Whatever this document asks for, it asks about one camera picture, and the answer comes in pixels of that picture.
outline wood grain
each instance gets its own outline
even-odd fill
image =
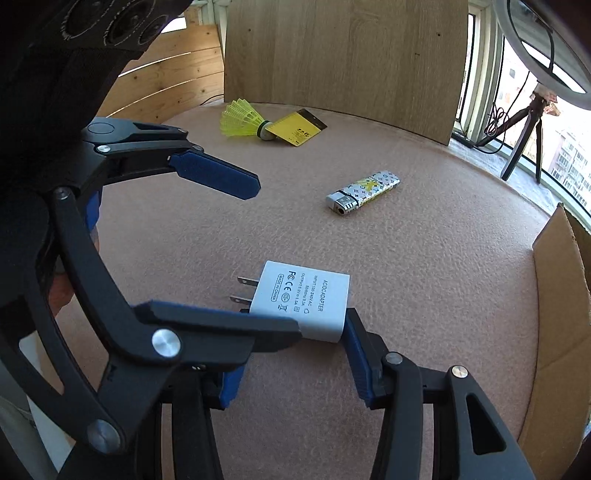
[[[219,72],[223,72],[222,52],[219,47],[147,65],[117,79],[100,106],[98,115],[108,116],[160,90]]]
[[[351,113],[447,144],[467,13],[467,0],[233,2],[225,100]]]
[[[200,25],[162,33],[138,60],[130,61],[123,69],[123,72],[189,51],[205,50],[219,46],[220,41],[217,35],[217,26],[215,25]]]
[[[185,110],[201,105],[211,96],[222,93],[223,72],[213,73],[161,90],[128,105],[112,116],[158,124]]]

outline yellow tag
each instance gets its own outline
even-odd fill
[[[319,134],[326,128],[326,125],[303,108],[297,112],[290,113],[265,128],[279,138],[298,147],[314,135]]]

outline lighter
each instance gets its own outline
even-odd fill
[[[379,171],[338,192],[331,193],[326,197],[326,203],[332,211],[345,215],[381,193],[393,189],[399,183],[400,179],[392,172]]]

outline white ac/dc adapter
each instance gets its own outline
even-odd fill
[[[336,343],[345,323],[349,276],[315,268],[267,261],[259,280],[238,277],[256,287],[251,299],[230,296],[262,316],[296,320],[304,338]]]

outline shuttlecock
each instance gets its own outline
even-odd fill
[[[220,118],[220,130],[227,137],[256,135],[261,140],[273,140],[275,134],[265,128],[269,125],[270,121],[241,98],[230,103]]]

